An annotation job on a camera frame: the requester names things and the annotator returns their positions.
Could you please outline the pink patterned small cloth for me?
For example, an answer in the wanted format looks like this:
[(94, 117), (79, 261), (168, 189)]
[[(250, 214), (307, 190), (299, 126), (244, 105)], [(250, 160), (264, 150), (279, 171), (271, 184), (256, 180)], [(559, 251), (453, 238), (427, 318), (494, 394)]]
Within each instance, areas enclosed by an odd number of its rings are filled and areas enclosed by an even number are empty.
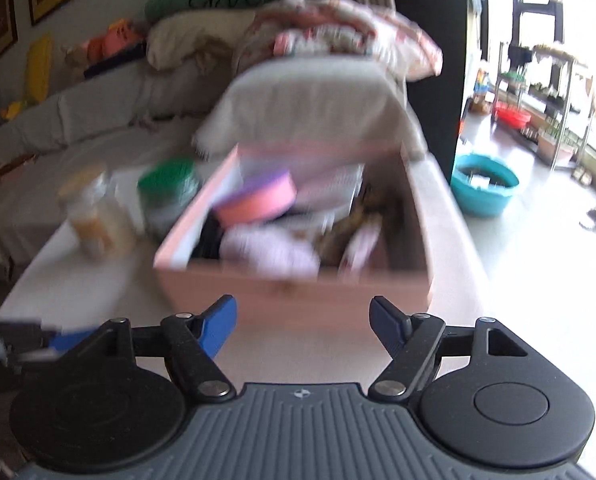
[(383, 220), (380, 217), (364, 222), (352, 235), (349, 244), (345, 247), (339, 270), (341, 272), (361, 272), (373, 254), (383, 229)]

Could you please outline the lilac soft cloth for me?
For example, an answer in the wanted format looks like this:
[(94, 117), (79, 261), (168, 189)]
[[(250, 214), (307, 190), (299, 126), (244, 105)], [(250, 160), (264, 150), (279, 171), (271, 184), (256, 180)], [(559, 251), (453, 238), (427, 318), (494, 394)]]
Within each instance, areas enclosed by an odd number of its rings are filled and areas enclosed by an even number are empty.
[(277, 226), (234, 226), (221, 240), (220, 260), (269, 278), (315, 278), (321, 259), (311, 243)]

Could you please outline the pink storage box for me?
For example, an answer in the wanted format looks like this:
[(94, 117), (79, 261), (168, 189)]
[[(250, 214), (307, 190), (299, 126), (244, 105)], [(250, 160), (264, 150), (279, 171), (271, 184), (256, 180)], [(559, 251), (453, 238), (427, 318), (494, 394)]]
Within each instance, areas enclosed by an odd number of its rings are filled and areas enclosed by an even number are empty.
[(430, 278), (400, 143), (237, 145), (153, 266), (176, 311), (235, 297), (247, 325), (364, 328), (376, 296), (424, 312)]

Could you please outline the pink purple round container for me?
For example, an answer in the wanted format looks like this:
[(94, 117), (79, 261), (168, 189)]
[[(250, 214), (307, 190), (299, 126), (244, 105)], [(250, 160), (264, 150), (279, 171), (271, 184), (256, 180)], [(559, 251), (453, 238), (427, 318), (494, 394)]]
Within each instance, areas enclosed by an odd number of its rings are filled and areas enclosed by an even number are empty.
[(223, 228), (232, 228), (276, 219), (292, 207), (296, 197), (290, 171), (281, 170), (248, 179), (238, 191), (215, 203), (212, 211)]

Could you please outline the green lidded jar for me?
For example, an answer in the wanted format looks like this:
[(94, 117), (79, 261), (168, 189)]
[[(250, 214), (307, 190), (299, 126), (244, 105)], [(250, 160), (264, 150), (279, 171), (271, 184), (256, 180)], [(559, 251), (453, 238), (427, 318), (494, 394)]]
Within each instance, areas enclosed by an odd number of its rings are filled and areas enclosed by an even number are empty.
[(168, 159), (146, 171), (136, 187), (146, 233), (164, 240), (200, 187), (196, 165), (188, 158)]

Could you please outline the teal basin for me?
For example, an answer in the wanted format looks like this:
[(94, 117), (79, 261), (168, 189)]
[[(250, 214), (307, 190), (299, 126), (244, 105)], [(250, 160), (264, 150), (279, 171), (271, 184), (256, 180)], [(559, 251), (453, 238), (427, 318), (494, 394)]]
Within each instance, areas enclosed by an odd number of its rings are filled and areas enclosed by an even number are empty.
[(467, 216), (499, 217), (514, 198), (518, 186), (517, 174), (499, 159), (476, 153), (455, 158), (450, 189)]

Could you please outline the beige sofa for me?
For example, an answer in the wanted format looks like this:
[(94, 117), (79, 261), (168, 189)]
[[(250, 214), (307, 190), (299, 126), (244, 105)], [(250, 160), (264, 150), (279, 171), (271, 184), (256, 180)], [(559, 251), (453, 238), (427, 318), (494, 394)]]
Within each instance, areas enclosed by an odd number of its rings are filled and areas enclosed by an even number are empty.
[(330, 139), (427, 151), (405, 88), (358, 56), (267, 61), (239, 76), (224, 65), (205, 75), (192, 62), (162, 73), (135, 62), (76, 84), (0, 127), (0, 281), (63, 222), (57, 190), (83, 166)]

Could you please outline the red basin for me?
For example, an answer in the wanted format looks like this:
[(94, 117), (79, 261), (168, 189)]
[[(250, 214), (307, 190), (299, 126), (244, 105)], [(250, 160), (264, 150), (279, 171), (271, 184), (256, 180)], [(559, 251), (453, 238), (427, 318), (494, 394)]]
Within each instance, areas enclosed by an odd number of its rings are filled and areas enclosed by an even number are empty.
[(514, 129), (526, 128), (531, 122), (531, 114), (521, 108), (509, 106), (503, 102), (496, 102), (494, 106), (494, 117), (505, 125)]

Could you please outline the metal shelf rack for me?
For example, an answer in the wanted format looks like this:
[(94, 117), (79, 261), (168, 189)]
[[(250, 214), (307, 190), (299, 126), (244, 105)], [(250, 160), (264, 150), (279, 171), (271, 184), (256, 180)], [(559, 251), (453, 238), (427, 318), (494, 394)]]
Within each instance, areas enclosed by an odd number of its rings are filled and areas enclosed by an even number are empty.
[[(496, 102), (531, 114), (531, 122), (514, 129), (494, 117)], [(498, 47), (491, 124), (514, 133), (552, 170), (582, 165), (596, 118), (596, 78), (561, 42)]]

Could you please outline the cream blanket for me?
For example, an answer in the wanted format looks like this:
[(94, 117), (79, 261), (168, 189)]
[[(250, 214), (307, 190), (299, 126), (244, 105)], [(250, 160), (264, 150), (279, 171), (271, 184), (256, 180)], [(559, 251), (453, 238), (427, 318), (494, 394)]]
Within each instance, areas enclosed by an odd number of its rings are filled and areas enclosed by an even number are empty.
[(230, 60), (255, 21), (255, 10), (208, 9), (179, 12), (149, 30), (146, 58), (155, 70), (173, 70), (194, 58), (202, 73)]

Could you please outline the orange pink plush toy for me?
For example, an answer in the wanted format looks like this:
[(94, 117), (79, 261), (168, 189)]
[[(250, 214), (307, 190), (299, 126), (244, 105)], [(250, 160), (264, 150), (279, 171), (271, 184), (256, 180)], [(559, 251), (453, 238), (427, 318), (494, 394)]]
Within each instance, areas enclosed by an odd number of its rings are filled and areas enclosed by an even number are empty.
[(123, 18), (109, 25), (102, 36), (94, 37), (85, 44), (86, 58), (93, 65), (112, 58), (143, 40), (144, 35), (134, 28), (133, 22)]

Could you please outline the pink floral blanket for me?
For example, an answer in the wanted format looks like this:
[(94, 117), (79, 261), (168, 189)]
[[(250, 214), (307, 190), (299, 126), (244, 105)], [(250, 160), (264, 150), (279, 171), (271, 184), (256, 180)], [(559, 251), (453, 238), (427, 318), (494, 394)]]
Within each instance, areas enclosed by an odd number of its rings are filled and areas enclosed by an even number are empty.
[(443, 53), (416, 23), (354, 0), (277, 0), (261, 6), (239, 40), (232, 69), (241, 74), (271, 58), (355, 55), (400, 82), (441, 74)]

